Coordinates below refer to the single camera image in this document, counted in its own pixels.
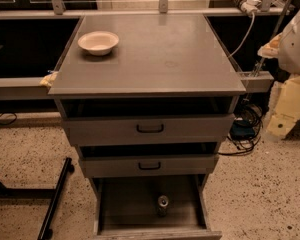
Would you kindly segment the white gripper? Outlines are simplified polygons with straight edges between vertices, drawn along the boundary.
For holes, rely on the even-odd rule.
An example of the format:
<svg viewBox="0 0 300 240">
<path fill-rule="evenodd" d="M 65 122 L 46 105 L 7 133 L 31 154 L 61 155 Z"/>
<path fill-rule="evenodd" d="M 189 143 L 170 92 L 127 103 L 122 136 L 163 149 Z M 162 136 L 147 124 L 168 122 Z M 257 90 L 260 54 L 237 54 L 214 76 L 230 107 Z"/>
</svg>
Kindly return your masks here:
<svg viewBox="0 0 300 240">
<path fill-rule="evenodd" d="M 263 58 L 277 58 L 281 35 L 261 46 L 257 54 Z M 284 83 L 275 81 L 270 92 L 266 115 L 266 133 L 284 139 L 300 120 L 300 76 L 290 77 Z"/>
</svg>

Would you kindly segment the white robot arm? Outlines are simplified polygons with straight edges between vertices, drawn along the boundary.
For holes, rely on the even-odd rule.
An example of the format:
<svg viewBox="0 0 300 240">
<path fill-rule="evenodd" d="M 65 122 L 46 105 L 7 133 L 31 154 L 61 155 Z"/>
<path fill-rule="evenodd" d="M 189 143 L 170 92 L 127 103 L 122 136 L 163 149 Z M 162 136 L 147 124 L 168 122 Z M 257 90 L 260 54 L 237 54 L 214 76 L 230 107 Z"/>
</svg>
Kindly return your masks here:
<svg viewBox="0 0 300 240">
<path fill-rule="evenodd" d="M 300 10 L 284 30 L 258 50 L 263 58 L 276 58 L 279 68 L 290 74 L 274 82 L 266 114 L 265 133 L 284 139 L 300 120 Z"/>
</svg>

